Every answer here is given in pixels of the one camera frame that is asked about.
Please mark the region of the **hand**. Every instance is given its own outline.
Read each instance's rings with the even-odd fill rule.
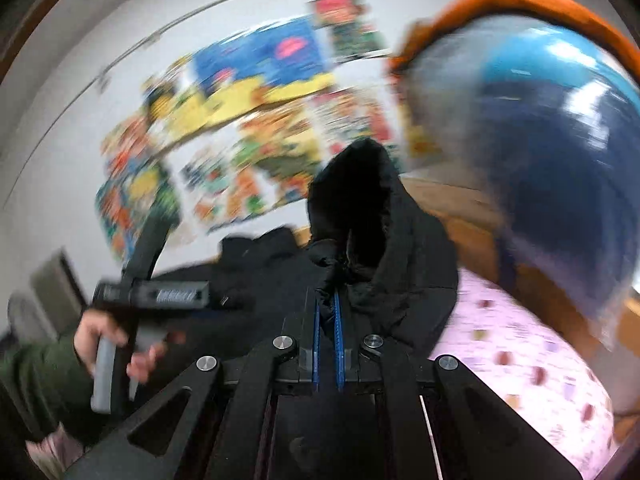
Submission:
[[[85,311],[74,336],[74,348],[82,364],[92,376],[101,337],[107,338],[117,346],[126,345],[129,339],[126,332],[108,313],[93,309]],[[175,342],[184,342],[184,334],[174,334],[172,339]],[[156,369],[158,359],[166,353],[166,349],[166,343],[159,342],[152,345],[146,352],[134,353],[131,362],[127,365],[127,375],[141,383],[146,383],[149,374]]]

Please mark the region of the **metal bolt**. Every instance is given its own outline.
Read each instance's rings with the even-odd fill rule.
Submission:
[[[202,372],[208,372],[213,370],[218,365],[218,360],[212,355],[203,355],[200,359],[196,361],[196,366],[198,370]]]
[[[293,339],[288,335],[279,335],[273,340],[273,345],[280,350],[286,350],[293,345]]]
[[[369,334],[365,336],[362,342],[369,348],[380,348],[385,340],[382,339],[382,336],[379,336],[378,334]]]
[[[450,355],[443,355],[438,359],[438,364],[440,365],[440,368],[444,370],[455,370],[458,368],[458,360]]]

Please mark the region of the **black hood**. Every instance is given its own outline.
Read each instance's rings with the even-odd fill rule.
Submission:
[[[455,247],[440,221],[406,192],[385,149],[354,142],[314,179],[308,196],[309,255],[326,268],[317,291],[322,326],[347,284],[357,327],[409,350],[433,349],[456,303]]]

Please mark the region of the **clear plastic cover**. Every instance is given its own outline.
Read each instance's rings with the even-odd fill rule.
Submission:
[[[516,259],[542,270],[605,344],[640,234],[640,95],[580,34],[489,16],[441,38],[404,78],[414,120],[474,172]]]

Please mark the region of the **orange fabric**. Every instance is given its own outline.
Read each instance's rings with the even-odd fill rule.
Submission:
[[[640,50],[612,25],[573,0],[457,0],[435,22],[414,25],[400,55],[390,60],[390,70],[402,72],[438,38],[475,18],[509,12],[530,14],[579,32],[616,56],[640,84]]]

